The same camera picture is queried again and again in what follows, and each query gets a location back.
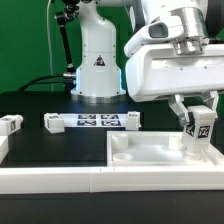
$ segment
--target black cable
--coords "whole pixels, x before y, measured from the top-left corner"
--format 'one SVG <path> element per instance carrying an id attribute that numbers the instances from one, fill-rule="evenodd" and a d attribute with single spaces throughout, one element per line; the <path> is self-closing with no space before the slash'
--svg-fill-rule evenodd
<path id="1" fill-rule="evenodd" d="M 210 38 L 209 44 L 224 44 L 224 40 L 220 38 Z"/>
<path id="2" fill-rule="evenodd" d="M 46 85 L 46 84 L 58 84 L 58 83 L 64 84 L 64 82 L 34 82 L 34 83 L 29 83 L 27 85 L 24 85 L 23 87 L 19 88 L 18 91 L 23 92 L 26 88 L 33 85 Z"/>
<path id="3" fill-rule="evenodd" d="M 18 89 L 18 91 L 24 91 L 28 86 L 30 86 L 33 83 L 46 80 L 46 79 L 54 79 L 54 78 L 63 78 L 63 75 L 53 75 L 53 76 L 42 76 L 36 79 L 33 79 L 32 81 L 28 82 L 27 84 L 23 85 Z"/>

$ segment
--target white plastic tray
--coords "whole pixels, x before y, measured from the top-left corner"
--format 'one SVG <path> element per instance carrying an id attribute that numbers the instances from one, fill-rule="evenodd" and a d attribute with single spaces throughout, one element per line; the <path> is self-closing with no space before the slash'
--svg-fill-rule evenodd
<path id="1" fill-rule="evenodd" d="M 108 166 L 214 166 L 224 162 L 224 156 L 212 145 L 200 160 L 188 159 L 181 137 L 179 132 L 108 132 Z"/>

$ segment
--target warning label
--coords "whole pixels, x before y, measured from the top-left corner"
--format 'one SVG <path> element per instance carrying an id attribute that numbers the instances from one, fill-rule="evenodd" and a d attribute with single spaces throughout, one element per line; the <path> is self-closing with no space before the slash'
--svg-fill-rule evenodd
<path id="1" fill-rule="evenodd" d="M 105 66 L 104 60 L 101 55 L 97 58 L 94 65 L 95 66 Z"/>

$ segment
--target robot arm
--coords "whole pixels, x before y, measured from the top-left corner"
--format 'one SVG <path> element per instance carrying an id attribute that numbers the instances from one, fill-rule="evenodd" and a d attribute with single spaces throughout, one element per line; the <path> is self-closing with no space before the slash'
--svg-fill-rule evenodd
<path id="1" fill-rule="evenodd" d="M 135 101 L 168 98 L 184 127 L 186 156 L 198 160 L 217 118 L 217 91 L 224 89 L 224 45 L 208 44 L 203 19 L 208 1 L 140 2 L 145 24 L 125 46 L 129 95 Z M 194 95 L 206 106 L 186 108 L 184 97 Z"/>
<path id="2" fill-rule="evenodd" d="M 60 32 L 63 40 L 63 46 L 67 61 L 67 73 L 73 74 L 75 73 L 76 69 L 72 63 L 72 56 L 69 48 L 65 26 L 68 22 L 73 21 L 74 18 L 76 17 L 76 12 L 79 10 L 79 6 L 77 4 L 79 4 L 80 0 L 62 0 L 62 1 L 65 4 L 65 9 L 63 12 L 58 12 L 55 16 L 55 19 L 57 20 L 57 23 L 60 27 Z"/>

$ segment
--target white plastic part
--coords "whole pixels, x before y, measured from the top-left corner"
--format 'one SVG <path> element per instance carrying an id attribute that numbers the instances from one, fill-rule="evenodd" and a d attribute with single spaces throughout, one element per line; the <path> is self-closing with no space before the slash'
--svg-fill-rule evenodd
<path id="1" fill-rule="evenodd" d="M 0 194 L 89 192 L 90 168 L 2 168 Z"/>
<path id="2" fill-rule="evenodd" d="M 127 149 L 128 148 L 128 135 L 126 133 L 120 135 L 112 135 L 111 144 L 114 149 Z"/>
<path id="3" fill-rule="evenodd" d="M 151 26 L 163 24 L 167 27 L 168 36 L 164 38 L 153 38 L 149 34 Z M 124 51 L 127 57 L 134 55 L 142 46 L 147 44 L 157 44 L 178 39 L 184 33 L 184 28 L 179 16 L 167 16 L 161 21 L 152 23 L 141 28 L 125 45 Z"/>
<path id="4" fill-rule="evenodd" d="M 199 7 L 203 13 L 203 17 L 206 18 L 208 11 L 208 0 L 197 0 Z"/>
<path id="5" fill-rule="evenodd" d="M 124 7 L 130 6 L 133 0 L 94 0 L 99 3 L 99 6 L 103 7 Z"/>
<path id="6" fill-rule="evenodd" d="M 127 131 L 137 131 L 141 127 L 140 125 L 140 112 L 128 112 L 126 121 Z"/>
<path id="7" fill-rule="evenodd" d="M 124 95 L 121 70 L 116 64 L 115 26 L 97 12 L 97 4 L 80 2 L 82 64 L 77 69 L 74 97 L 115 97 Z"/>
<path id="8" fill-rule="evenodd" d="M 0 119 L 0 136 L 9 136 L 21 129 L 23 117 L 21 115 L 6 115 Z"/>
<path id="9" fill-rule="evenodd" d="M 8 137 L 0 136 L 0 163 L 9 152 Z"/>
<path id="10" fill-rule="evenodd" d="M 111 147 L 112 136 L 119 134 L 129 136 L 128 149 L 117 150 Z M 179 136 L 181 139 L 182 133 L 108 132 L 108 167 L 1 168 L 0 194 L 223 190 L 224 156 L 210 145 L 204 151 L 204 160 L 188 160 L 183 157 L 183 150 L 169 148 L 169 139 L 172 136 Z M 159 155 L 157 163 L 150 160 L 136 161 L 133 152 L 140 155 L 140 158 L 149 158 L 141 156 L 142 144 L 146 146 L 147 152 L 151 145 L 155 146 L 154 152 Z M 114 161 L 112 155 L 120 152 L 132 154 L 132 160 Z M 178 155 L 181 153 L 182 161 L 178 162 Z"/>
<path id="11" fill-rule="evenodd" d="M 131 161 L 133 156 L 128 153 L 117 153 L 113 155 L 114 161 Z"/>
<path id="12" fill-rule="evenodd" d="M 44 114 L 44 125 L 51 134 L 62 133 L 65 131 L 64 120 L 56 113 Z"/>
<path id="13" fill-rule="evenodd" d="M 137 102 L 224 89 L 224 45 L 203 55 L 176 55 L 172 44 L 143 46 L 126 64 L 129 95 Z"/>
<path id="14" fill-rule="evenodd" d="M 146 24 L 179 8 L 200 8 L 197 0 L 141 0 Z"/>
<path id="15" fill-rule="evenodd" d="M 169 149 L 170 150 L 184 150 L 184 145 L 181 143 L 179 135 L 170 135 L 169 137 Z"/>
<path id="16" fill-rule="evenodd" d="M 133 7 L 130 7 L 129 15 L 130 15 L 130 20 L 131 20 L 132 30 L 135 30 L 135 27 L 136 27 L 136 18 L 135 18 L 135 12 L 134 12 Z"/>
<path id="17" fill-rule="evenodd" d="M 186 156 L 191 160 L 201 159 L 202 152 L 208 150 L 217 113 L 205 106 L 188 107 L 194 115 L 195 124 L 185 126 L 182 143 Z"/>

